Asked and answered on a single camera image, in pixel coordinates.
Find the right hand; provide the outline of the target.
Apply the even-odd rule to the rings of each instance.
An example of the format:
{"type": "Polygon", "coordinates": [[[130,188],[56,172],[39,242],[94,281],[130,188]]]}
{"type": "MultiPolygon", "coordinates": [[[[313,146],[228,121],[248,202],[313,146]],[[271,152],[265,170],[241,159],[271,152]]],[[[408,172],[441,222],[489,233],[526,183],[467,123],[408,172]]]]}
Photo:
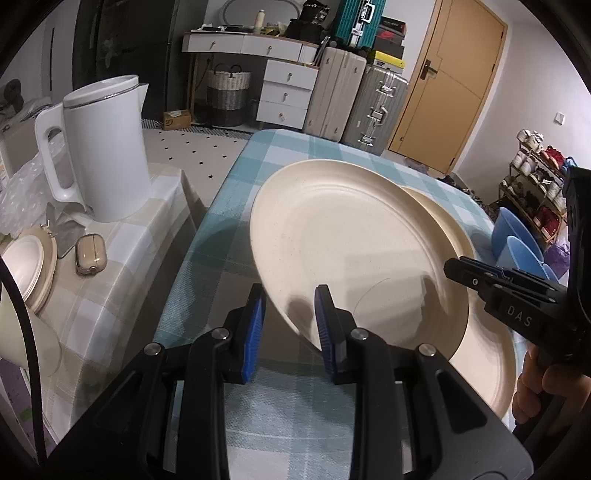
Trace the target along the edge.
{"type": "Polygon", "coordinates": [[[547,366],[542,360],[540,348],[534,344],[528,345],[512,401],[512,413],[517,425],[525,424],[540,413],[542,393],[560,394],[559,383],[563,376],[564,369],[560,365],[547,366]]]}

